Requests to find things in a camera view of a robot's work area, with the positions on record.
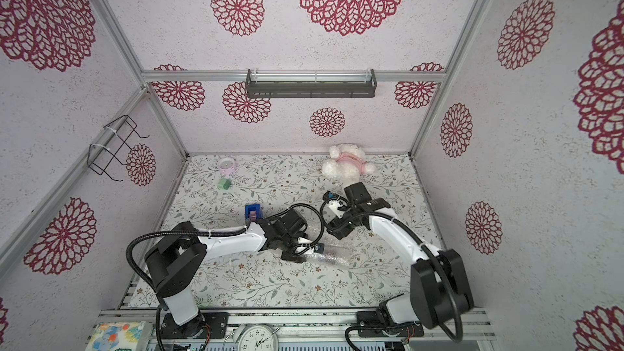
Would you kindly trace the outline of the purple glass bottle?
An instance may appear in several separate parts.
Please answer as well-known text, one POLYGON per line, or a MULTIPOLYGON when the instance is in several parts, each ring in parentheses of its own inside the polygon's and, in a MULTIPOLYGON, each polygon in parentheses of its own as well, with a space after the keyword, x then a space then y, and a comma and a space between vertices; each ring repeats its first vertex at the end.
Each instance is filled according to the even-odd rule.
POLYGON ((307 258, 312 263, 318 263, 325 266, 349 266, 349 255, 341 250, 325 250, 322 254, 313 253, 307 258))

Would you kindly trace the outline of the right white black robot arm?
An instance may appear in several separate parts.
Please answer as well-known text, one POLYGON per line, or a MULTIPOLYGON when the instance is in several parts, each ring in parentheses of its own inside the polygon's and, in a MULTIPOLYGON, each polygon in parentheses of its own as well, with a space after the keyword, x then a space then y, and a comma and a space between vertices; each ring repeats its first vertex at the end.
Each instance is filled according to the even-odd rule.
POLYGON ((374 199, 363 183, 345 189, 344 197, 327 191, 320 214, 329 209, 334 218, 322 221, 325 231, 342 240, 364 227, 380 237, 409 264, 409 291, 383 302, 376 317, 364 320, 360 332, 401 332, 404 329, 440 328, 455 343, 464 339, 462 315, 475 306, 461 255, 443 250, 400 221, 383 198, 374 199))

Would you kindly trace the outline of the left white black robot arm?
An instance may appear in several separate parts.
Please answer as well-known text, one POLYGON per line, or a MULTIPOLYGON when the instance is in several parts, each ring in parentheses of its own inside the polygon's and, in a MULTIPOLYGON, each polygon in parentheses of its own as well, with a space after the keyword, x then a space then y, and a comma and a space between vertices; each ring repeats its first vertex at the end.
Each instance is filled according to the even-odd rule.
POLYGON ((147 233, 128 244, 125 257, 159 302, 157 341, 199 338, 214 334, 191 288, 204 260, 276 250, 283 261, 302 263, 324 232, 323 208, 296 203, 266 219, 249 219, 242 227, 204 230, 187 221, 172 230, 147 233))

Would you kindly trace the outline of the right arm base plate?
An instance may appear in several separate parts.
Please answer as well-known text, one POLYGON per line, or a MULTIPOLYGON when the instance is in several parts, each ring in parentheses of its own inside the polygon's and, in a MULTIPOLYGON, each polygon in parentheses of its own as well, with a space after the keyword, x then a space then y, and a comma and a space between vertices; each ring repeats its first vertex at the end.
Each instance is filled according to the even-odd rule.
POLYGON ((358 330, 361 338, 372 337, 423 337, 424 329, 420 323, 396 324, 384 317, 377 310, 360 310, 356 313, 358 330))

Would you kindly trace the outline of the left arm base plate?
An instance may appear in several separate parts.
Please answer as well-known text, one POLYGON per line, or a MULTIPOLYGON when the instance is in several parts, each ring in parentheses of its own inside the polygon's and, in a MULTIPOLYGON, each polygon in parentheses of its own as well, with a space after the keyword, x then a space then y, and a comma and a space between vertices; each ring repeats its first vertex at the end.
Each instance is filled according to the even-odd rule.
POLYGON ((226 312, 200 312, 186 324, 178 325, 172 315, 167 313, 160 325, 160 336, 164 340, 170 339, 224 339, 227 330, 229 314, 226 312))

